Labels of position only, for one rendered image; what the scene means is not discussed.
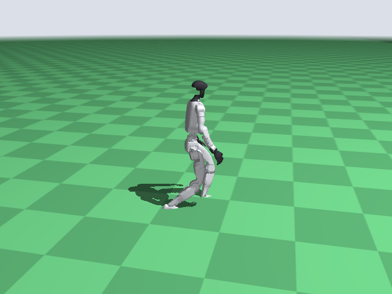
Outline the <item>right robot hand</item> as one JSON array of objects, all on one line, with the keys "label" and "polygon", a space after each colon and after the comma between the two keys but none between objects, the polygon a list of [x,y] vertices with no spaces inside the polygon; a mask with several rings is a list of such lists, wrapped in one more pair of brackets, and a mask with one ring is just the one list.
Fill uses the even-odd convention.
[{"label": "right robot hand", "polygon": [[213,151],[211,148],[209,149],[211,151],[212,154],[214,154],[215,159],[217,160],[217,165],[219,165],[220,163],[222,163],[223,161],[223,154],[221,152],[219,152],[216,148],[215,151]]}]

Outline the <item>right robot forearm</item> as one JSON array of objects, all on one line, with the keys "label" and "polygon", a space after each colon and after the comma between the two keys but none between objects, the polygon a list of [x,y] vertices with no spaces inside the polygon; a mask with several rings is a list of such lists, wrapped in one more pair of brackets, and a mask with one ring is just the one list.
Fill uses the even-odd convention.
[{"label": "right robot forearm", "polygon": [[213,151],[215,151],[216,150],[216,147],[214,146],[214,144],[213,144],[213,142],[211,141],[211,139],[210,139],[210,137],[209,137],[209,132],[208,132],[208,129],[207,129],[207,127],[203,127],[203,136],[202,136],[202,139],[205,141],[205,143],[206,143],[206,147],[208,148],[208,149],[212,149]]}]

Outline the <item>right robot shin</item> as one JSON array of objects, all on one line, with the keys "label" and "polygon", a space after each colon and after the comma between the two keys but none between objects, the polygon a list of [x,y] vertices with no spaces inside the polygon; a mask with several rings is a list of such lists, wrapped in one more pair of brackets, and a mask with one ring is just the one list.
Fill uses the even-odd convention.
[{"label": "right robot shin", "polygon": [[180,193],[178,194],[178,196],[176,198],[174,198],[170,203],[169,207],[173,207],[173,205],[177,205],[185,200],[187,200],[188,198],[190,198],[191,196],[195,195],[198,191],[200,191],[199,189],[199,184],[198,183],[193,183],[191,186],[186,186],[182,191],[180,191]]}]

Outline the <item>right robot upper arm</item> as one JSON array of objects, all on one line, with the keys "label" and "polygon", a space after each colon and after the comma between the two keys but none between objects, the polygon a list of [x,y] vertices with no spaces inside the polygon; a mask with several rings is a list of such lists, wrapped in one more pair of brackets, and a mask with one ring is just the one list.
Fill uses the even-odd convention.
[{"label": "right robot upper arm", "polygon": [[203,127],[205,123],[205,106],[202,104],[195,105],[195,112],[197,114],[198,133],[203,134]]}]

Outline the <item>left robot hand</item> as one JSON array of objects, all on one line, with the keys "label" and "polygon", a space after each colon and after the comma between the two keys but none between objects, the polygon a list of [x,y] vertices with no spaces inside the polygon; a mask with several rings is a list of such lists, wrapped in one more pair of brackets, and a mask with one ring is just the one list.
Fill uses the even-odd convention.
[{"label": "left robot hand", "polygon": [[[203,146],[203,145],[206,146],[201,140],[199,140],[198,136],[197,136],[197,139],[198,139],[197,141],[198,141],[199,144],[201,144],[202,146]],[[204,146],[203,146],[203,147],[204,147]]]}]

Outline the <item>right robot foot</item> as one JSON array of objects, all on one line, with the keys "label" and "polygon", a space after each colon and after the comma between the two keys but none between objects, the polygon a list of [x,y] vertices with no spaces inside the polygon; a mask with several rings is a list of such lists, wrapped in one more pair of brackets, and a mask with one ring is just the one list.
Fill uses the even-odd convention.
[{"label": "right robot foot", "polygon": [[163,209],[176,209],[176,208],[179,208],[179,206],[176,206],[176,205],[175,205],[175,206],[173,205],[173,207],[169,207],[169,206],[171,206],[171,205],[169,205],[169,206],[168,206],[168,205],[169,205],[169,204],[165,204],[165,205],[163,206]]}]

